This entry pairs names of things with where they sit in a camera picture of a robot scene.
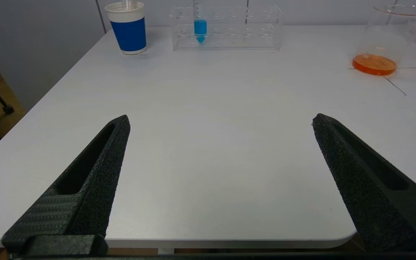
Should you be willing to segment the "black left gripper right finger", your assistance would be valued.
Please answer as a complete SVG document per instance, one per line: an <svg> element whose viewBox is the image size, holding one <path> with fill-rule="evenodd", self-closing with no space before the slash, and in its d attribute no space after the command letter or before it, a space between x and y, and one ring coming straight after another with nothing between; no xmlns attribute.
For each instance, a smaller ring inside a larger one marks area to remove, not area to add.
<svg viewBox="0 0 416 260"><path fill-rule="evenodd" d="M365 248L416 251L416 183L333 117L312 126Z"/></svg>

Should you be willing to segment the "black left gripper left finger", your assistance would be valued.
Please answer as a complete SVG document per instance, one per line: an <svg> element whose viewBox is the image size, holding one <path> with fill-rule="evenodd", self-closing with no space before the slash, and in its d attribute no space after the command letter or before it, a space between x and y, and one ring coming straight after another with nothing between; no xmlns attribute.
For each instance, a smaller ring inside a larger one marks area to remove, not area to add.
<svg viewBox="0 0 416 260"><path fill-rule="evenodd" d="M130 134L111 120L2 237L10 259L106 255L109 216Z"/></svg>

